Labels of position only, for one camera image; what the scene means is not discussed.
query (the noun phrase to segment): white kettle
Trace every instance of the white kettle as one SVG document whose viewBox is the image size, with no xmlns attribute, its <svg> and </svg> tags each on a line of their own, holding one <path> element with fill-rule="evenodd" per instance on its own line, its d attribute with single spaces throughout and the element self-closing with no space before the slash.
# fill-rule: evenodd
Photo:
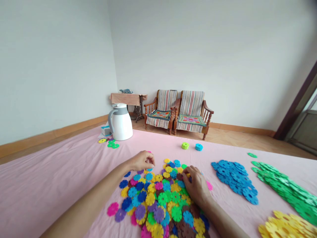
<svg viewBox="0 0 317 238">
<path fill-rule="evenodd" d="M 115 103 L 108 115 L 108 122 L 113 139 L 126 140 L 133 135 L 132 122 L 124 103 Z"/>
</svg>

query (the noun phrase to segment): wooden door frame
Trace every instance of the wooden door frame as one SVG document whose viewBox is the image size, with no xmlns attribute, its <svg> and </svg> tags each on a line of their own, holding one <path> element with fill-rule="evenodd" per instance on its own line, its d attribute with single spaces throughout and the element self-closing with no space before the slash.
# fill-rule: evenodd
<svg viewBox="0 0 317 238">
<path fill-rule="evenodd" d="M 316 85 L 312 85 L 313 80 L 317 76 L 317 61 L 312 70 L 308 74 L 305 82 L 297 93 L 292 105 L 288 109 L 283 121 L 281 122 L 277 132 L 274 135 L 275 139 L 284 140 L 289 130 L 294 125 L 296 119 L 305 108 L 310 97 L 316 90 Z"/>
</svg>

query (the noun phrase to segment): wooden baseboard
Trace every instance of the wooden baseboard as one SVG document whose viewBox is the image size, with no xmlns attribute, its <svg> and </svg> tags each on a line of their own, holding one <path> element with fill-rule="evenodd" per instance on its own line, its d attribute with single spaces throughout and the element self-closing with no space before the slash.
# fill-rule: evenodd
<svg viewBox="0 0 317 238">
<path fill-rule="evenodd" d="M 66 126 L 60 129 L 56 129 L 50 132 L 46 132 L 40 135 L 29 137 L 23 140 L 0 145 L 0 158 L 107 120 L 108 115 L 104 115 L 87 121 L 79 122 L 70 126 Z"/>
<path fill-rule="evenodd" d="M 88 127 L 103 121 L 107 121 L 107 120 L 108 120 L 108 115 L 104 115 L 104 116 L 93 118 L 87 121 L 79 122 L 70 126 L 66 126 L 60 129 L 56 129 L 50 132 L 46 132 L 40 135 L 36 135 L 27 139 L 19 140 L 9 144 L 0 145 L 0 158 L 19 152 L 21 150 L 33 147 L 33 146 L 36 146 L 36 145 L 39 145 L 41 143 L 47 142 L 57 137 L 61 137 L 63 135 L 78 131 L 85 127 Z M 275 132 L 272 130 L 234 126 L 234 125 L 227 125 L 227 124 L 221 124 L 221 123 L 210 123 L 209 127 L 222 129 L 222 130 L 257 134 L 262 136 L 270 136 L 270 137 L 273 137 L 275 135 Z"/>
</svg>

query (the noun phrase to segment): tiled floor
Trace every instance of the tiled floor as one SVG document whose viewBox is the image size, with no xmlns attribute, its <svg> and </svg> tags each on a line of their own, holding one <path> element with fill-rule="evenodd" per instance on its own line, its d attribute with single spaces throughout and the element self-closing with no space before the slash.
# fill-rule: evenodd
<svg viewBox="0 0 317 238">
<path fill-rule="evenodd" d="M 4 164 L 9 161 L 20 158 L 22 156 L 37 152 L 55 143 L 58 143 L 60 141 L 63 141 L 65 139 L 68 139 L 70 137 L 73 137 L 75 135 L 78 135 L 80 133 L 83 133 L 85 131 L 88 131 L 92 128 L 95 128 L 103 124 L 104 123 L 98 123 L 98 124 L 86 127 L 84 129 L 75 131 L 73 133 L 50 140 L 48 142 L 42 143 L 40 145 L 25 149 L 15 154 L 8 155 L 0 159 L 0 164 Z M 146 131 L 144 120 L 140 120 L 138 121 L 138 123 L 135 123 L 135 121 L 132 121 L 132 126 L 133 126 L 133 129 Z M 166 129 L 154 127 L 151 125 L 148 125 L 147 131 L 167 135 Z M 202 140 L 203 134 L 178 130 L 176 133 L 176 136 Z M 234 132 L 234 131 L 209 128 L 208 135 L 206 136 L 206 141 L 317 160 L 316 156 L 302 149 L 299 149 L 284 141 L 275 140 L 268 136 L 260 136 L 260 135 L 248 134 L 243 132 Z"/>
</svg>

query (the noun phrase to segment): pile of blue pieces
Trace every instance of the pile of blue pieces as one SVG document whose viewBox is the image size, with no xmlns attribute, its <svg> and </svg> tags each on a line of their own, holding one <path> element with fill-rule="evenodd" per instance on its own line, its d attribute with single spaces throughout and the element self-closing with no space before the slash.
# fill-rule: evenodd
<svg viewBox="0 0 317 238">
<path fill-rule="evenodd" d="M 212 162 L 211 166 L 216 170 L 219 180 L 227 185 L 237 194 L 243 195 L 253 205 L 258 205 L 258 191 L 248 178 L 245 167 L 238 162 L 220 160 Z"/>
</svg>

